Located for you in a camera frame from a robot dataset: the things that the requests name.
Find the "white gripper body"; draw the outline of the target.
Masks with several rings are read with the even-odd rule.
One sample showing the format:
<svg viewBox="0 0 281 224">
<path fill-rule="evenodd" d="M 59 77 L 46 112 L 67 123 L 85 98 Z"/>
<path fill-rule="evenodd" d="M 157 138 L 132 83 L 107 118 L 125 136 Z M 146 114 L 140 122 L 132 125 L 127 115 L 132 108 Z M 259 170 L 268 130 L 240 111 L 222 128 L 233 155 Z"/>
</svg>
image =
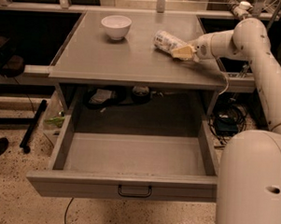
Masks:
<svg viewBox="0 0 281 224">
<path fill-rule="evenodd" d="M 198 63 L 201 60 L 214 59 L 212 53 L 212 37 L 213 34 L 201 35 L 190 41 L 190 45 L 194 47 L 192 60 Z"/>
</svg>

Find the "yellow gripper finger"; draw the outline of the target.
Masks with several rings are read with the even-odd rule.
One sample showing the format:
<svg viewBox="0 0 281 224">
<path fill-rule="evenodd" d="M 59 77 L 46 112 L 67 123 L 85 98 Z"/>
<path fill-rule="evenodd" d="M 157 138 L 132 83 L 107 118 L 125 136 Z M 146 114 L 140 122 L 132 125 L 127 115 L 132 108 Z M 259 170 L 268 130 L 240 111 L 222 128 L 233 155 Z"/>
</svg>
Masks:
<svg viewBox="0 0 281 224">
<path fill-rule="evenodd" d="M 196 48 L 193 47 L 192 45 L 180 47 L 177 49 L 173 49 L 171 51 L 172 56 L 175 59 L 180 59 L 180 60 L 192 59 L 195 56 L 195 53 L 196 53 Z"/>
</svg>

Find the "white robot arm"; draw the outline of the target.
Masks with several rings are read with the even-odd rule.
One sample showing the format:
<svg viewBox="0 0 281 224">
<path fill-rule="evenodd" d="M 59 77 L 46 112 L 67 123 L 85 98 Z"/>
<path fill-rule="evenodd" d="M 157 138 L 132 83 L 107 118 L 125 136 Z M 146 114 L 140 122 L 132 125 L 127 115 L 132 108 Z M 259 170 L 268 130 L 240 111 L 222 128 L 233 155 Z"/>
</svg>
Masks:
<svg viewBox="0 0 281 224">
<path fill-rule="evenodd" d="M 174 49 L 178 59 L 248 62 L 262 111 L 257 127 L 229 140 L 219 160 L 216 224 L 281 224 L 281 65 L 256 18 Z"/>
</svg>

